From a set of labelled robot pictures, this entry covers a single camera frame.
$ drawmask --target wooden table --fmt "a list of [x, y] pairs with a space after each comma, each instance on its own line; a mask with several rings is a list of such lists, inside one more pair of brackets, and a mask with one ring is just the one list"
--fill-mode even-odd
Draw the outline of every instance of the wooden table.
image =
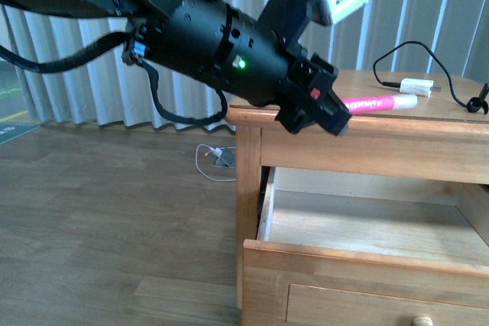
[[[255, 108], [241, 98], [232, 101], [227, 121], [237, 126], [239, 307], [243, 242], [257, 236], [263, 166], [489, 184], [489, 116], [470, 114], [456, 104], [444, 75], [381, 73], [383, 80], [393, 82], [405, 77], [434, 79], [442, 91], [419, 97], [414, 109], [356, 115], [343, 137], [317, 125], [292, 135], [274, 120], [275, 106]], [[481, 90], [480, 83], [458, 77], [454, 85], [463, 102]], [[340, 98], [396, 93], [380, 86], [372, 72], [349, 70], [340, 71], [333, 89]]]

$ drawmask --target pink highlighter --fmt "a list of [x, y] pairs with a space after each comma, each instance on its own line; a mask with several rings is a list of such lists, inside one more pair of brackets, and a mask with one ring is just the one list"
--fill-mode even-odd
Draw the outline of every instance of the pink highlighter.
[[414, 108], [418, 105], [416, 95], [379, 95], [378, 97], [347, 98], [343, 100], [352, 115], [364, 112]]

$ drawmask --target white charger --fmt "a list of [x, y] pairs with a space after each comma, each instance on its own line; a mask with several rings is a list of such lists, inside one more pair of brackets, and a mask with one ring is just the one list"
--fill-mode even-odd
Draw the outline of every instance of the white charger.
[[430, 97], [431, 92], [440, 92], [442, 89], [433, 87], [433, 81], [428, 79], [404, 78], [400, 83], [399, 92], [407, 95], [421, 95]]

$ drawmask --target white cord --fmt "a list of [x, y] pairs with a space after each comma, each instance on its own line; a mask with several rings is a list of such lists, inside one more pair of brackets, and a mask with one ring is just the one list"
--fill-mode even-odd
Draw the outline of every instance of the white cord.
[[206, 147], [209, 149], [209, 152], [207, 152], [205, 155], [206, 157], [210, 154], [210, 153], [213, 153], [215, 154], [217, 157], [222, 153], [222, 150], [223, 149], [235, 149], [236, 147], [220, 147], [220, 148], [212, 148], [210, 147], [209, 145], [207, 144], [199, 144], [197, 146], [197, 149], [196, 149], [196, 168], [198, 169], [198, 171], [204, 175], [204, 177], [214, 181], [214, 182], [234, 182], [236, 181], [236, 179], [213, 179], [211, 176], [208, 176], [204, 173], [204, 171], [202, 171], [199, 167], [199, 149], [201, 147]]

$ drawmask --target drawer knob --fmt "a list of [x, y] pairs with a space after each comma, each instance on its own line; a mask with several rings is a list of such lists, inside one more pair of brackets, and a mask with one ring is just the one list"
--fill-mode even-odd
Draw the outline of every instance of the drawer knob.
[[433, 321], [429, 317], [419, 316], [413, 319], [413, 326], [433, 326]]

